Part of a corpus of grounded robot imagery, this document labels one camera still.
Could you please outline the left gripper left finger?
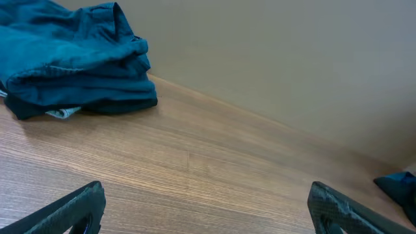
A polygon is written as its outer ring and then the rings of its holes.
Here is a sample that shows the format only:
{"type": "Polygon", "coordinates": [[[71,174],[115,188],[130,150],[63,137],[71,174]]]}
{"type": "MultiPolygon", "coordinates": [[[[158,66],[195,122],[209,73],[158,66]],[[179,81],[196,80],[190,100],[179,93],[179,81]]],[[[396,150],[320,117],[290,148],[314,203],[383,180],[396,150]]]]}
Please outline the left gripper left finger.
{"type": "Polygon", "coordinates": [[[42,209],[1,228],[1,234],[98,234],[106,206],[100,181],[92,181],[42,209]]]}

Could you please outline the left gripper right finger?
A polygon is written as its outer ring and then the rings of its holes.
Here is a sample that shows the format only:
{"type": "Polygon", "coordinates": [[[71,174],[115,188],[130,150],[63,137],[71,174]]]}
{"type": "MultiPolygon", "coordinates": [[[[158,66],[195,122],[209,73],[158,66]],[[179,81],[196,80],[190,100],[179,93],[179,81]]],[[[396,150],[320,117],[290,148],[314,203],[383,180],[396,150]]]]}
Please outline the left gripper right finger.
{"type": "Polygon", "coordinates": [[[307,206],[316,234],[415,234],[320,181],[312,183],[307,206]]]}

